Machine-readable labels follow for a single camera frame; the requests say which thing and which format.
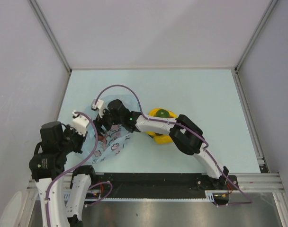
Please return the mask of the aluminium frame rail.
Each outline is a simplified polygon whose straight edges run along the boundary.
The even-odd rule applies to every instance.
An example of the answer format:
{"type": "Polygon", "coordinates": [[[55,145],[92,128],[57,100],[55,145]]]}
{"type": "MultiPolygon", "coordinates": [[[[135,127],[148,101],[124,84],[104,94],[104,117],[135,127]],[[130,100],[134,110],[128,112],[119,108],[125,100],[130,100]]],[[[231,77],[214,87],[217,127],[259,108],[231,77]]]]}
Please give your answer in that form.
{"type": "Polygon", "coordinates": [[[247,98],[245,96],[244,89],[241,84],[240,76],[236,69],[231,70],[232,76],[234,79],[235,87],[239,96],[239,100],[242,106],[243,114],[245,117],[245,121],[249,130],[249,134],[251,137],[252,145],[256,154],[257,162],[260,168],[261,173],[268,173],[269,169],[267,163],[265,161],[263,149],[260,143],[260,139],[258,137],[255,124],[253,122],[252,113],[249,108],[249,104],[247,98]]]}
{"type": "MultiPolygon", "coordinates": [[[[236,174],[235,176],[237,178],[237,183],[233,183],[233,186],[236,188],[235,191],[241,189],[242,191],[268,192],[280,191],[283,189],[282,182],[278,174],[236,174]]],[[[99,190],[103,192],[104,185],[109,185],[110,188],[113,189],[113,185],[110,182],[99,182],[94,185],[90,184],[88,189],[91,191],[99,190]]]]}

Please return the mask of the left aluminium corner post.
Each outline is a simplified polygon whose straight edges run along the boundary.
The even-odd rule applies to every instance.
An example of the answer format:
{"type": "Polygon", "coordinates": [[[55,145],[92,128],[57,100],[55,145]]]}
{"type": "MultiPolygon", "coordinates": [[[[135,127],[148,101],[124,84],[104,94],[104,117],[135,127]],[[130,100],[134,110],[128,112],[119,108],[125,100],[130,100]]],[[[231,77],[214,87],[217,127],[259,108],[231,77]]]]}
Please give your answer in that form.
{"type": "Polygon", "coordinates": [[[62,48],[60,47],[47,19],[44,15],[43,11],[41,10],[37,0],[28,0],[27,1],[36,16],[40,26],[42,27],[44,33],[46,34],[49,42],[51,43],[56,55],[58,56],[59,60],[61,61],[62,65],[64,66],[65,70],[71,75],[72,69],[63,53],[62,48]]]}

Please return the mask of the aluminium frame right rail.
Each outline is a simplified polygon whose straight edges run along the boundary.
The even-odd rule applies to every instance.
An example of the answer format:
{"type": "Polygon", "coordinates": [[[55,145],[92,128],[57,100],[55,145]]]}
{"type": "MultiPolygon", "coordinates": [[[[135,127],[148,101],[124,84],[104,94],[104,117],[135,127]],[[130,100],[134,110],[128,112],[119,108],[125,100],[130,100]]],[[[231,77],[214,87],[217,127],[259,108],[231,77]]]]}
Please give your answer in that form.
{"type": "Polygon", "coordinates": [[[257,162],[260,168],[261,173],[268,173],[269,169],[267,163],[265,161],[263,149],[260,143],[260,139],[258,137],[255,124],[253,122],[252,113],[249,108],[249,104],[247,98],[245,96],[244,89],[241,84],[240,76],[236,69],[231,70],[232,76],[234,79],[235,87],[239,96],[239,100],[242,106],[243,114],[245,117],[245,121],[249,130],[249,134],[251,137],[252,145],[256,154],[257,162]]]}

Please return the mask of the yellow fake mango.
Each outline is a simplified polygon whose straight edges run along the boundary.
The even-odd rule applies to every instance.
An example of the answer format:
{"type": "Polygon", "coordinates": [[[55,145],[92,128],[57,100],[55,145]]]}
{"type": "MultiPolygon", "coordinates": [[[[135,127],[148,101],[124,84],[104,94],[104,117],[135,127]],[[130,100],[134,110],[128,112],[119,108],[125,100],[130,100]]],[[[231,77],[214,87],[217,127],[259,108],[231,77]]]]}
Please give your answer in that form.
{"type": "Polygon", "coordinates": [[[157,144],[169,144],[172,143],[173,140],[171,139],[170,136],[168,135],[155,135],[153,140],[157,143],[157,144]]]}

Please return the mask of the green fake fruit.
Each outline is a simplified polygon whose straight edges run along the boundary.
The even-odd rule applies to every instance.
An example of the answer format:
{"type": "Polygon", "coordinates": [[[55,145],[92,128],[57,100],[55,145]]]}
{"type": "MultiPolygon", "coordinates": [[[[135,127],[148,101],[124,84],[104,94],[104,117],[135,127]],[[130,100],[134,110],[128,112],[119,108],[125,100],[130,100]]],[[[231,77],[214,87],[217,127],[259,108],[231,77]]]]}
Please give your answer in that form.
{"type": "Polygon", "coordinates": [[[169,118],[170,117],[170,113],[165,110],[165,109],[159,109],[156,114],[156,117],[160,117],[160,118],[169,118]]]}

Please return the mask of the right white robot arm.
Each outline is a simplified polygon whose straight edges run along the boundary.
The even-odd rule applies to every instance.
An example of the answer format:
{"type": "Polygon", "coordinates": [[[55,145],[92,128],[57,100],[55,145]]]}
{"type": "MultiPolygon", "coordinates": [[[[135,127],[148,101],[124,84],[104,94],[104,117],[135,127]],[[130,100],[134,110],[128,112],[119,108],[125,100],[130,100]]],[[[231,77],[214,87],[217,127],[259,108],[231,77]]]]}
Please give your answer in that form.
{"type": "Polygon", "coordinates": [[[95,125],[99,135],[106,134],[113,125],[120,125],[129,133],[150,131],[169,136],[179,151],[193,156],[205,168],[215,189],[221,190],[227,186],[229,170],[210,154],[203,131],[187,116],[182,114],[177,118],[149,116],[142,112],[130,111],[119,99],[111,101],[108,105],[100,99],[94,100],[91,108],[98,111],[95,125]]]}

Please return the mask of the aluminium corner post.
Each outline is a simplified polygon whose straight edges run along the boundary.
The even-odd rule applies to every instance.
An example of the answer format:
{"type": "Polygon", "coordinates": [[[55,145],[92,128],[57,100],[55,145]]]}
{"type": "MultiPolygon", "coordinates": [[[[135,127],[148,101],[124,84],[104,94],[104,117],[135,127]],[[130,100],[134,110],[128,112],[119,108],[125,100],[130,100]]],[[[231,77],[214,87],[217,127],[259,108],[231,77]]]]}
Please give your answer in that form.
{"type": "Polygon", "coordinates": [[[249,55],[250,51],[254,47],[256,41],[258,40],[259,36],[261,35],[264,27],[266,26],[269,18],[271,17],[274,9],[276,8],[277,4],[279,3],[279,0],[271,0],[269,4],[267,5],[262,17],[260,18],[253,34],[250,37],[250,40],[248,44],[246,45],[246,48],[244,49],[240,59],[238,60],[236,66],[234,67],[234,70],[236,73],[241,69],[243,63],[245,62],[247,56],[249,55]]]}
{"type": "Polygon", "coordinates": [[[49,42],[51,43],[56,55],[58,56],[59,60],[61,61],[62,65],[64,66],[65,70],[71,75],[72,69],[63,53],[62,48],[60,47],[47,19],[44,15],[43,11],[41,10],[37,0],[28,0],[27,1],[36,16],[40,26],[42,27],[44,33],[46,34],[49,42]]]}

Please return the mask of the right aluminium corner post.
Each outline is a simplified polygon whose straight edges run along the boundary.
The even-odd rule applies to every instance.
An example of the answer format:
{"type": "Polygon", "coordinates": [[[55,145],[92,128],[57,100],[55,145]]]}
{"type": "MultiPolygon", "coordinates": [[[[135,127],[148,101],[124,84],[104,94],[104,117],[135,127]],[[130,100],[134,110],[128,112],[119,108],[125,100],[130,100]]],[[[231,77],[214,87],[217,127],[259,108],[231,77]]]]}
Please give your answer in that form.
{"type": "Polygon", "coordinates": [[[274,9],[276,8],[277,4],[279,3],[279,0],[271,0],[269,4],[267,5],[262,17],[260,18],[253,34],[250,37],[250,40],[248,44],[246,45],[246,48],[244,49],[240,59],[238,60],[236,66],[234,67],[234,70],[236,73],[241,69],[243,63],[245,62],[247,56],[249,55],[250,51],[254,47],[256,41],[258,40],[259,36],[261,35],[264,27],[266,26],[269,18],[271,17],[274,9]]]}

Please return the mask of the light blue plastic bag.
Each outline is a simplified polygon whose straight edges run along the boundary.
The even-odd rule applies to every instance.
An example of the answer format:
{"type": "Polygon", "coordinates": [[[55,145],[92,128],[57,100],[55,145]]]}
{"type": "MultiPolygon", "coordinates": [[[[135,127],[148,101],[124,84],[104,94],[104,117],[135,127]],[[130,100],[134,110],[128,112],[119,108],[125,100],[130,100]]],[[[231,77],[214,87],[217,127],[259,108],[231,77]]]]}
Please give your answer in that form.
{"type": "MultiPolygon", "coordinates": [[[[101,100],[105,102],[105,105],[108,105],[115,99],[122,101],[124,106],[130,111],[140,111],[138,102],[132,95],[108,95],[101,97],[101,100]]],[[[77,154],[81,159],[85,159],[92,152],[96,142],[95,132],[91,125],[87,127],[87,132],[86,140],[81,149],[82,153],[77,154]]],[[[131,136],[132,134],[123,126],[113,125],[111,129],[106,132],[105,137],[98,141],[94,154],[87,160],[86,164],[97,164],[118,155],[128,143],[131,136]]]]}

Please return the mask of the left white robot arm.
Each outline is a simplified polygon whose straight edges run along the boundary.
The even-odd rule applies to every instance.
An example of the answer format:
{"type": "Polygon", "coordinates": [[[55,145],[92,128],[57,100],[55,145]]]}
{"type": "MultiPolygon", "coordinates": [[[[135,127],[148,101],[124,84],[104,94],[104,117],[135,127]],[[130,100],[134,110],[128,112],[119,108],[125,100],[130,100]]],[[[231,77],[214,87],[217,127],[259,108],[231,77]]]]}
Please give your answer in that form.
{"type": "Polygon", "coordinates": [[[44,227],[82,227],[83,205],[88,189],[96,186],[92,166],[79,166],[73,171],[68,202],[63,196],[63,173],[67,155],[81,153],[89,122],[64,125],[49,122],[40,129],[41,142],[29,162],[41,203],[44,227]]]}

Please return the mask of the yellow fake banana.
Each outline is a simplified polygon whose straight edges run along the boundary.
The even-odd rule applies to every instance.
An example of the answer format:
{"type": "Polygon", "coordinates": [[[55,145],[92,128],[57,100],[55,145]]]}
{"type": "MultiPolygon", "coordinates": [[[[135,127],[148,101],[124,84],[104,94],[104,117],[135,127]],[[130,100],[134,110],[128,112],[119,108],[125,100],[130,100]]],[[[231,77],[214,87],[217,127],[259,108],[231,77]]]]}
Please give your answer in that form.
{"type": "Polygon", "coordinates": [[[155,133],[155,132],[151,132],[151,131],[146,131],[146,134],[148,134],[150,137],[155,137],[155,136],[158,136],[158,134],[157,133],[155,133]]]}

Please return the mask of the aluminium frame front rail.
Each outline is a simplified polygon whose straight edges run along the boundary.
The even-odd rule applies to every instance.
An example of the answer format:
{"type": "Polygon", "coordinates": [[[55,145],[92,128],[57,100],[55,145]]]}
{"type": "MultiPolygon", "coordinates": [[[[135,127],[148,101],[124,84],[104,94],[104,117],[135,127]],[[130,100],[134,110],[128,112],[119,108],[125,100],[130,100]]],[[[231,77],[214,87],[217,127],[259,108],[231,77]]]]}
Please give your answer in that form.
{"type": "MultiPolygon", "coordinates": [[[[235,176],[237,178],[237,183],[233,183],[233,186],[236,188],[235,191],[241,189],[242,191],[268,192],[280,191],[283,189],[282,182],[278,174],[236,174],[235,176]]],[[[99,182],[94,185],[90,184],[88,189],[91,191],[99,190],[103,192],[104,185],[109,185],[110,188],[113,189],[113,185],[110,182],[99,182]]]]}

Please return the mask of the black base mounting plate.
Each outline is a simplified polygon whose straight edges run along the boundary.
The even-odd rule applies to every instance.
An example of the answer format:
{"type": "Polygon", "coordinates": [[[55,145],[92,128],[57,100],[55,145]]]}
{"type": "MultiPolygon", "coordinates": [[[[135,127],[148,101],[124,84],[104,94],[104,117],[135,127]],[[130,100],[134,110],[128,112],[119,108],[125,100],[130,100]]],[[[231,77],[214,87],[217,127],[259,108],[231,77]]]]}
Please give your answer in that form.
{"type": "Polygon", "coordinates": [[[113,189],[109,185],[104,185],[102,195],[105,196],[110,192],[113,196],[129,197],[133,196],[153,195],[167,196],[173,194],[198,194],[195,192],[205,191],[228,191],[235,190],[233,183],[237,183],[235,175],[229,176],[231,182],[224,177],[215,180],[206,174],[198,173],[104,173],[96,174],[88,171],[78,172],[78,174],[86,174],[90,176],[91,184],[99,182],[110,182],[113,189]]]}

